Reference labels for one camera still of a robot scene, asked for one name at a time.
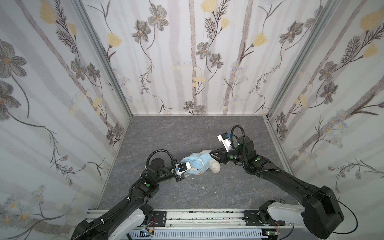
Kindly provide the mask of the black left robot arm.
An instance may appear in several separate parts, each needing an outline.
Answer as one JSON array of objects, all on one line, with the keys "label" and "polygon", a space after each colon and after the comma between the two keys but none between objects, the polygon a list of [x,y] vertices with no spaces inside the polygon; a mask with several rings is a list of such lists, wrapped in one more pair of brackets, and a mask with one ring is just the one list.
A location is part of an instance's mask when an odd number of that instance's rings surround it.
[{"label": "black left robot arm", "polygon": [[191,168],[189,163],[178,164],[171,159],[165,166],[161,158],[147,161],[140,178],[129,188],[128,195],[116,206],[91,222],[79,223],[72,240],[120,240],[135,227],[153,220],[153,208],[147,202],[159,191],[162,181],[184,179],[184,173]]}]

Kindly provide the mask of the light blue fleece hoodie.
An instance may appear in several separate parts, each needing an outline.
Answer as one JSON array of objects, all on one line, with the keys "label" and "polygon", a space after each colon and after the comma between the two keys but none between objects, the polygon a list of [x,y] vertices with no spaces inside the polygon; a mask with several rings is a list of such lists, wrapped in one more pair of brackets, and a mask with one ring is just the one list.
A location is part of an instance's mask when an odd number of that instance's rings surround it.
[{"label": "light blue fleece hoodie", "polygon": [[183,158],[181,164],[190,164],[191,168],[187,170],[188,174],[202,175],[209,168],[211,160],[213,160],[213,158],[209,153],[193,153],[190,156]]}]

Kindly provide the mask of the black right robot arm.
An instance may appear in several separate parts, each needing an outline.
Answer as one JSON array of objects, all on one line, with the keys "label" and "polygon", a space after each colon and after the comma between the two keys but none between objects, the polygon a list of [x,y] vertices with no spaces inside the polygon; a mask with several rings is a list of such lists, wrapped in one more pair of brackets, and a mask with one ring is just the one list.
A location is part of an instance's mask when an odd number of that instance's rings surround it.
[{"label": "black right robot arm", "polygon": [[259,207],[254,218],[260,224],[290,222],[306,227],[317,238],[325,240],[344,221],[339,202],[330,188],[306,183],[258,155],[253,141],[247,136],[239,137],[235,144],[227,133],[219,135],[218,139],[224,146],[210,153],[213,159],[224,165],[228,162],[242,165],[247,174],[269,181],[299,203],[294,206],[267,201]]}]

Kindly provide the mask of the white plush teddy bear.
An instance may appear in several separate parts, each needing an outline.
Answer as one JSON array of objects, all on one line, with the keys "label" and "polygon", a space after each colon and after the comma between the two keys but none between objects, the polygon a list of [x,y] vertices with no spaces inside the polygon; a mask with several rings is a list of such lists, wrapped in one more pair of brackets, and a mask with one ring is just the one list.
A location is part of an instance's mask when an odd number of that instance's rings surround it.
[{"label": "white plush teddy bear", "polygon": [[[198,154],[211,153],[212,150],[204,150]],[[221,164],[213,158],[210,162],[210,166],[207,170],[211,170],[213,173],[218,173],[221,170]]]}]

